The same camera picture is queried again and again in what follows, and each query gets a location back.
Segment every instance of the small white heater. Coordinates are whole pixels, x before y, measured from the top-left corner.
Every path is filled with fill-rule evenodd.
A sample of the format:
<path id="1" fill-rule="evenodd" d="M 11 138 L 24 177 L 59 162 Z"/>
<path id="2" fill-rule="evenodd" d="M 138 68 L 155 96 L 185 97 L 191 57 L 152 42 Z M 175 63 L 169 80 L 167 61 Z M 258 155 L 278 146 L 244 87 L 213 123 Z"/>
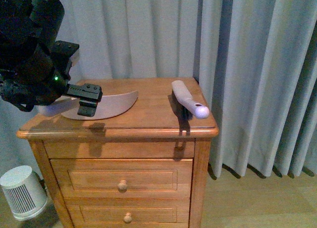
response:
<path id="1" fill-rule="evenodd" d="M 29 220 L 40 214 L 48 197 L 30 166 L 15 167 L 0 178 L 6 200 L 18 221 Z"/>

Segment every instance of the drawer knob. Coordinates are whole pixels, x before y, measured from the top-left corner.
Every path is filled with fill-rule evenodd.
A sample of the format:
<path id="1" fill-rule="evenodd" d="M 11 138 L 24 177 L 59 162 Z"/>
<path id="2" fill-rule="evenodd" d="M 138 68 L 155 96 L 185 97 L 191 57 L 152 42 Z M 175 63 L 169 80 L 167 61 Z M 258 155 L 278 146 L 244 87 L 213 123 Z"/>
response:
<path id="1" fill-rule="evenodd" d="M 120 183 L 118 184 L 118 189 L 120 192 L 125 192 L 128 189 L 127 181 L 121 180 Z"/>
<path id="2" fill-rule="evenodd" d="M 123 220 L 125 223 L 131 223 L 132 222 L 131 213 L 125 214 L 125 217 L 123 218 Z"/>

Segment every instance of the wooden drawer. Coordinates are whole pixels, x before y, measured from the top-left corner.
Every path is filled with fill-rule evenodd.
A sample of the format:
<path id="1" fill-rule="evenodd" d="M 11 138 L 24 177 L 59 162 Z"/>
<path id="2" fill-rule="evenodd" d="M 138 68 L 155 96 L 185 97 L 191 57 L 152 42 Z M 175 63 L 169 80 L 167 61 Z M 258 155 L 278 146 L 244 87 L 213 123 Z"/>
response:
<path id="1" fill-rule="evenodd" d="M 66 199 L 76 228 L 187 228 L 189 199 Z M 124 221 L 129 215 L 130 223 Z"/>
<path id="2" fill-rule="evenodd" d="M 194 147 L 194 141 L 45 143 L 51 159 L 193 158 Z"/>
<path id="3" fill-rule="evenodd" d="M 192 159 L 52 159 L 51 164 L 65 198 L 190 197 Z"/>

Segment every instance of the black robotic arm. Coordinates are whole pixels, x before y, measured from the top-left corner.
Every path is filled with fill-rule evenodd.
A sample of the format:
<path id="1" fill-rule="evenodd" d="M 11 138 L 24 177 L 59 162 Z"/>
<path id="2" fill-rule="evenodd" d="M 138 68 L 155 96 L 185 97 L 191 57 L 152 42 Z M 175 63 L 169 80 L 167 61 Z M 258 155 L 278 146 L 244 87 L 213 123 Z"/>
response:
<path id="1" fill-rule="evenodd" d="M 55 41 L 63 16 L 59 0 L 0 0 L 0 95 L 24 112 L 76 97 L 78 114 L 94 116 L 102 89 L 68 83 L 79 45 Z"/>

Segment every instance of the wooden floor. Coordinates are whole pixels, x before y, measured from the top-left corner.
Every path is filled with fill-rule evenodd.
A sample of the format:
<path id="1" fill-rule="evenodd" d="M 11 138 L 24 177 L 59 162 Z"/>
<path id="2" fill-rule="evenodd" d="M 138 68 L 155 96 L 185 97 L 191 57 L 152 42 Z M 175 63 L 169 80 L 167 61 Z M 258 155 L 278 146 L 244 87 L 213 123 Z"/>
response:
<path id="1" fill-rule="evenodd" d="M 317 176 L 260 178 L 247 170 L 236 178 L 222 169 L 209 174 L 201 228 L 317 228 Z M 0 192 L 1 228 L 62 228 L 51 203 L 33 220 L 14 220 Z"/>

